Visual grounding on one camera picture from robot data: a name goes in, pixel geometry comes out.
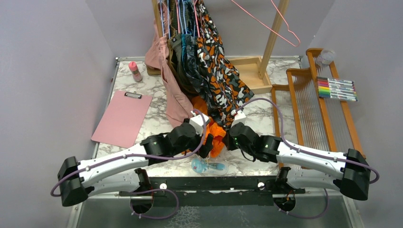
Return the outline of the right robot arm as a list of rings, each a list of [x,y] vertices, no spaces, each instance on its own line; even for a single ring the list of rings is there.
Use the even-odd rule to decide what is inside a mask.
[[[295,164],[307,170],[283,167],[274,180],[280,193],[291,189],[320,188],[337,190],[355,200],[367,200],[370,185],[370,167],[362,154],[327,152],[301,146],[271,135],[258,135],[243,123],[231,127],[224,138],[229,151],[239,149],[253,161]]]

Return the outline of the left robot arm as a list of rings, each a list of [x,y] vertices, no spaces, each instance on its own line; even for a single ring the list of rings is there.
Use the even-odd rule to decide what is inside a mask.
[[[212,149],[213,135],[205,129],[199,133],[189,123],[182,123],[171,132],[151,135],[140,143],[100,159],[78,161],[72,156],[64,160],[58,172],[62,206],[74,206],[90,196],[114,191],[144,195],[152,184],[145,167],[178,160],[182,152],[207,156]]]

